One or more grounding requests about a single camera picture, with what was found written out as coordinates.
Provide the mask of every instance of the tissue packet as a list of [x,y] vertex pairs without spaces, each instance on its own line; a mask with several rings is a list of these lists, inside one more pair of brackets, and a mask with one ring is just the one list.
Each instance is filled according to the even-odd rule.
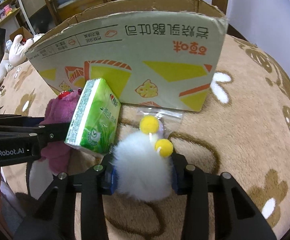
[[88,80],[75,109],[65,143],[102,157],[114,142],[120,102],[103,78]]

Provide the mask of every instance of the pink plush toy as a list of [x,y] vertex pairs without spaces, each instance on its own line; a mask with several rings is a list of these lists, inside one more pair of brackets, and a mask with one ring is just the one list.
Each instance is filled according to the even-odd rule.
[[[55,99],[51,99],[46,107],[44,120],[40,125],[50,123],[70,122],[74,115],[81,90],[64,91]],[[68,162],[70,158],[70,149],[63,141],[48,143],[47,147],[41,150],[42,158],[49,160],[49,168],[52,173],[57,175],[68,171]]]
[[12,8],[10,7],[10,5],[6,5],[4,8],[5,10],[5,15],[7,16],[9,14],[9,12],[12,12]]

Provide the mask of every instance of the cardboard box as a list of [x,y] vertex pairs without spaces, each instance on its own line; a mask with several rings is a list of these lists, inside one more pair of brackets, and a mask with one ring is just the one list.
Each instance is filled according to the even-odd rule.
[[13,41],[13,39],[18,35],[21,34],[23,38],[25,39],[32,39],[34,36],[32,35],[31,32],[29,32],[26,28],[20,27],[18,30],[10,34],[9,39]]
[[202,0],[118,0],[68,19],[26,55],[55,93],[104,78],[122,103],[200,111],[227,26]]

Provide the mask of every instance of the white fluffy pom-pom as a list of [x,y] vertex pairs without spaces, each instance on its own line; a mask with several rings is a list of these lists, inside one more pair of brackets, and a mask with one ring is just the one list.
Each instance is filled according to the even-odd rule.
[[146,202],[168,197],[172,189],[171,159],[162,158],[149,136],[138,131],[114,149],[118,193]]

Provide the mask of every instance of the plastic bag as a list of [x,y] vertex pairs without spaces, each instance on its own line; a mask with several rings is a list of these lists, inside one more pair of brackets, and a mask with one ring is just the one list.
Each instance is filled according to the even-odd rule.
[[156,117],[163,124],[163,137],[168,139],[169,135],[176,131],[183,120],[183,113],[181,111],[169,111],[153,107],[139,107],[137,109],[137,120],[140,120],[146,115]]

